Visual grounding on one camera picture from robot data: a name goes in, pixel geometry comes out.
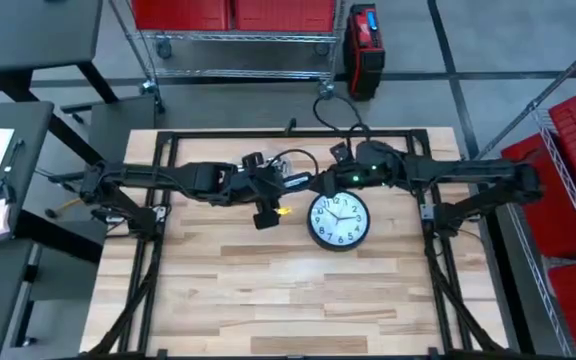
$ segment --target wooden table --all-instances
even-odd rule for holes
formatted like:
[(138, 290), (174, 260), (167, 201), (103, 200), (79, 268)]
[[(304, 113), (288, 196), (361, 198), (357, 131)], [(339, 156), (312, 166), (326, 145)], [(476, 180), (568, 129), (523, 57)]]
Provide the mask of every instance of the wooden table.
[[(435, 159), (459, 158), (451, 128), (428, 129)], [(126, 162), (150, 164), (157, 132), (133, 131)], [(405, 150), (402, 139), (380, 139)], [(182, 139), (177, 165), (190, 161), (238, 162), (243, 155), (301, 148), (322, 168), (332, 164), (332, 138)], [(295, 171), (310, 160), (289, 155)], [(126, 190), (143, 202), (145, 191)], [(443, 201), (468, 196), (465, 185), (441, 185)], [(254, 206), (216, 208), (172, 196), (148, 353), (169, 355), (426, 354), (441, 349), (431, 280), (423, 254), (416, 201), (399, 189), (356, 191), (372, 227), (358, 249), (320, 249), (306, 229), (314, 193), (285, 197), (292, 214), (281, 226), (255, 230)], [(474, 224), (464, 230), (478, 233)], [(481, 240), (452, 240), (465, 302), (481, 325), (507, 344)], [(108, 240), (99, 266), (81, 349), (94, 346), (124, 307), (134, 239)], [(460, 343), (454, 312), (450, 321)], [(136, 316), (134, 329), (138, 329)], [(133, 331), (133, 344), (136, 333)]]

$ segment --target metal wire rack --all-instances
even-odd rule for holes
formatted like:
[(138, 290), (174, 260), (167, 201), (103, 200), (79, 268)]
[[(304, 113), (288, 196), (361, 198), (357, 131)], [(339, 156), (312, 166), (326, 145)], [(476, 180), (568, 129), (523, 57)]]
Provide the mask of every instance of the metal wire rack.
[[(336, 0), (334, 29), (330, 33), (251, 32), (251, 31), (143, 31), (135, 26), (135, 13), (130, 0), (108, 0), (117, 21), (139, 59), (144, 73), (157, 77), (240, 77), (318, 79), (320, 91), (331, 92), (344, 31), (346, 0)], [(244, 70), (244, 69), (187, 69), (168, 60), (173, 53), (173, 41), (306, 43), (314, 45), (317, 55), (326, 57), (326, 68), (320, 71), (303, 70)]]
[[(566, 163), (563, 161), (562, 155), (559, 148), (554, 140), (554, 136), (557, 135), (557, 130), (550, 118), (547, 110), (539, 108), (539, 106), (557, 89), (565, 82), (574, 72), (576, 71), (576, 60), (564, 70), (560, 76), (558, 76), (541, 94), (539, 94), (534, 100), (528, 103), (525, 109), (513, 120), (508, 126), (506, 126), (490, 143), (488, 143), (484, 149), (475, 157), (475, 159), (482, 159), (491, 150), (495, 149), (497, 145), (509, 134), (512, 130), (519, 125), (525, 118), (531, 117), (535, 122), (538, 132), (543, 139), (548, 153), (555, 164), (557, 172), (561, 178), (562, 183), (566, 188), (566, 192), (570, 197), (570, 200), (576, 210), (576, 185), (570, 176), (570, 171), (567, 168)], [(560, 321), (560, 313), (555, 307), (554, 303), (556, 299), (553, 298), (548, 291), (548, 287), (544, 281), (545, 276), (542, 274), (543, 269), (538, 265), (535, 259), (533, 251), (531, 250), (530, 241), (534, 241), (524, 230), (525, 223), (521, 221), (522, 211), (515, 205), (508, 205), (506, 207), (512, 225), (515, 228), (519, 241), (521, 242), (521, 247), (523, 249), (526, 261), (530, 267), (533, 279), (537, 285), (537, 289), (541, 296), (541, 300), (544, 305), (544, 309), (550, 322), (552, 324), (553, 330), (561, 347), (562, 354), (564, 356), (573, 356), (574, 344), (572, 343), (571, 337), (568, 335), (567, 327), (565, 322)]]

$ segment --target table leg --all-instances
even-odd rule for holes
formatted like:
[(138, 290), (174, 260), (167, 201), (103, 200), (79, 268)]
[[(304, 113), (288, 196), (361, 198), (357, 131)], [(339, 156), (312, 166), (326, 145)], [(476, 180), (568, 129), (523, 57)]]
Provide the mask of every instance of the table leg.
[(79, 64), (77, 67), (79, 67), (79, 71), (84, 74), (88, 82), (90, 82), (90, 85), (97, 90), (97, 93), (104, 99), (106, 104), (113, 104), (119, 101), (119, 98), (117, 98), (117, 95), (112, 91), (106, 79), (101, 76), (92, 62)]
[(89, 165), (95, 165), (103, 160), (103, 157), (82, 139), (73, 129), (70, 128), (57, 115), (53, 115), (48, 124), (48, 130), (61, 140), (66, 146), (74, 151), (79, 157)]
[[(0, 74), (0, 91), (3, 91), (16, 102), (40, 101), (29, 89), (32, 71), (11, 72)], [(103, 160), (103, 157), (70, 126), (57, 115), (52, 116), (48, 130), (61, 142), (74, 151), (79, 157), (90, 165)]]
[(101, 259), (103, 246), (25, 210), (19, 214), (15, 236), (30, 238), (93, 264), (98, 264)]

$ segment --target gray desk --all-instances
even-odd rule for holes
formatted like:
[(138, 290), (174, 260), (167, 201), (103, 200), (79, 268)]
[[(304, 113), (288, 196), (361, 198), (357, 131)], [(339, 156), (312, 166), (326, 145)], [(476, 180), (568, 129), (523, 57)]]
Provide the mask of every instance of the gray desk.
[[(117, 96), (92, 63), (101, 0), (0, 0), (0, 91), (18, 102), (30, 92), (36, 69), (76, 65), (106, 103)], [(56, 116), (49, 130), (86, 162), (101, 156)]]
[(15, 129), (4, 163), (7, 163), (7, 159), (12, 155), (12, 144), (17, 139), (24, 140), (8, 178), (17, 197), (9, 218), (15, 238), (0, 238), (0, 351), (19, 288), (26, 276), (33, 241), (88, 261), (98, 261), (101, 256), (100, 245), (41, 219), (23, 208), (52, 111), (53, 105), (45, 102), (0, 104), (0, 128)]

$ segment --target metal bracket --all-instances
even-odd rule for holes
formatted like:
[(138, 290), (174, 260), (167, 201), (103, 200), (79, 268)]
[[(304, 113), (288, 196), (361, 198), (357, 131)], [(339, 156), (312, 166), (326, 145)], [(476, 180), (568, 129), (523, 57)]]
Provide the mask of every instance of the metal bracket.
[(157, 360), (166, 360), (168, 358), (168, 349), (159, 349), (157, 351)]
[(435, 205), (423, 204), (419, 206), (421, 220), (435, 220)]
[(166, 220), (166, 215), (168, 215), (168, 209), (165, 206), (156, 206), (152, 210), (157, 214), (156, 222), (164, 222)]

